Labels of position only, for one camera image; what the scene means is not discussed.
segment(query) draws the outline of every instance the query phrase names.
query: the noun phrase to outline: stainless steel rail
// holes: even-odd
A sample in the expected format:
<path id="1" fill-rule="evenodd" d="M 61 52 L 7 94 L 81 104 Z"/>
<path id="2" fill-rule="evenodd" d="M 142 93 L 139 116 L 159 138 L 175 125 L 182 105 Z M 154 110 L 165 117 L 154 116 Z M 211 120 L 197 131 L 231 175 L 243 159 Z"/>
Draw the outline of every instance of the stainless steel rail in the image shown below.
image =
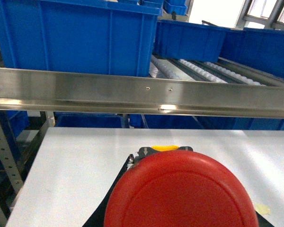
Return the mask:
<path id="1" fill-rule="evenodd" d="M 0 109 L 284 118 L 284 88 L 0 68 Z"/>

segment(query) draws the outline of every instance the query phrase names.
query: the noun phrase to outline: red round cap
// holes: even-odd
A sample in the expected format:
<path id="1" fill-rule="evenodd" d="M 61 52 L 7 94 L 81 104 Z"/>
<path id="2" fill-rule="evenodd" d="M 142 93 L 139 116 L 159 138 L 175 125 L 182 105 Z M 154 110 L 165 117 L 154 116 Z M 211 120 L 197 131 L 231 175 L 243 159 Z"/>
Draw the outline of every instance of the red round cap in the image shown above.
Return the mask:
<path id="1" fill-rule="evenodd" d="M 191 151 L 141 160 L 116 184 L 105 227 L 258 227 L 239 180 L 214 159 Z"/>

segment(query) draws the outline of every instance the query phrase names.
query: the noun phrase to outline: white table surface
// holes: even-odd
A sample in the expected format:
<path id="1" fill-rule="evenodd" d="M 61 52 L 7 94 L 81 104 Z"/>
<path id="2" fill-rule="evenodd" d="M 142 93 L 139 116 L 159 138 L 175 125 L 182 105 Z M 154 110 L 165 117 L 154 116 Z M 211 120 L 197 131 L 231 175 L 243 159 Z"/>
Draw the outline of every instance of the white table surface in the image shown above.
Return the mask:
<path id="1" fill-rule="evenodd" d="M 7 226 L 81 227 L 127 156 L 153 145 L 191 146 L 218 160 L 284 227 L 284 131 L 87 128 L 49 128 Z"/>

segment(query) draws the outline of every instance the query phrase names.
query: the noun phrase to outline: perforated metal upright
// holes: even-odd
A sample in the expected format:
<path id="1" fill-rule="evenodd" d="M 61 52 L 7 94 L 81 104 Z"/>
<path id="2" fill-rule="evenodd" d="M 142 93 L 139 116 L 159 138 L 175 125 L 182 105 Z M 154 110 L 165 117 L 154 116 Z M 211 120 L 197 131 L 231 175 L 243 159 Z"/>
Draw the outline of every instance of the perforated metal upright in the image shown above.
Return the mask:
<path id="1" fill-rule="evenodd" d="M 6 111 L 0 111 L 0 160 L 12 187 L 18 193 L 23 186 L 19 171 L 19 168 L 23 168 L 23 164 L 21 163 L 21 153 L 12 133 Z"/>

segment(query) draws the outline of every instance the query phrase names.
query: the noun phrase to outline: blue storage bin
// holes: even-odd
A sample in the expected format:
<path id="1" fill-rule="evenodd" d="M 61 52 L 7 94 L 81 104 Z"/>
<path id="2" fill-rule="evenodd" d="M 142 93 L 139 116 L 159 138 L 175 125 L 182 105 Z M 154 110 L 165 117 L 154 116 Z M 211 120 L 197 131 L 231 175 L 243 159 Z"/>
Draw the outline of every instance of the blue storage bin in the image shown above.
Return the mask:
<path id="1" fill-rule="evenodd" d="M 138 1 L 139 0 L 118 0 L 118 2 L 120 3 L 129 3 L 129 4 L 135 4 L 135 5 L 138 4 Z"/>
<path id="2" fill-rule="evenodd" d="M 224 39 L 220 56 L 231 61 L 240 61 L 242 50 L 242 42 L 245 31 L 243 30 L 228 30 Z"/>
<path id="3" fill-rule="evenodd" d="M 207 128 L 223 130 L 282 130 L 284 119 L 242 117 L 198 117 Z"/>
<path id="4" fill-rule="evenodd" d="M 284 78 L 284 31 L 244 30 L 240 63 Z"/>
<path id="5" fill-rule="evenodd" d="M 159 2 L 141 0 L 141 3 L 143 6 L 162 8 L 162 3 L 159 3 Z"/>
<path id="6" fill-rule="evenodd" d="M 9 124 L 13 130 L 15 138 L 29 126 L 27 111 L 7 111 Z"/>
<path id="7" fill-rule="evenodd" d="M 143 128 L 141 114 L 131 114 L 129 117 L 129 125 L 135 128 Z"/>
<path id="8" fill-rule="evenodd" d="M 56 127 L 125 128 L 124 118 L 119 115 L 66 114 L 60 115 Z"/>
<path id="9" fill-rule="evenodd" d="M 186 0 L 166 0 L 166 2 L 174 6 L 184 6 Z"/>
<path id="10" fill-rule="evenodd" d="M 284 78 L 284 31 L 245 28 L 229 32 L 221 57 Z"/>
<path id="11" fill-rule="evenodd" d="M 186 10 L 187 10 L 187 6 L 174 6 L 169 4 L 167 1 L 164 1 L 164 5 L 163 5 L 165 11 L 169 14 L 171 14 L 172 12 L 176 12 L 177 15 L 185 15 Z"/>
<path id="12" fill-rule="evenodd" d="M 228 29 L 186 22 L 158 21 L 154 51 L 165 58 L 218 61 Z"/>
<path id="13" fill-rule="evenodd" d="M 204 129 L 202 124 L 192 116 L 148 114 L 144 116 L 149 129 Z M 146 128 L 140 114 L 131 114 L 130 125 L 137 128 Z"/>
<path id="14" fill-rule="evenodd" d="M 146 77 L 160 9 L 102 0 L 0 0 L 8 68 Z"/>
<path id="15" fill-rule="evenodd" d="M 148 0 L 148 1 L 160 3 L 161 5 L 163 5 L 164 2 L 164 0 Z"/>

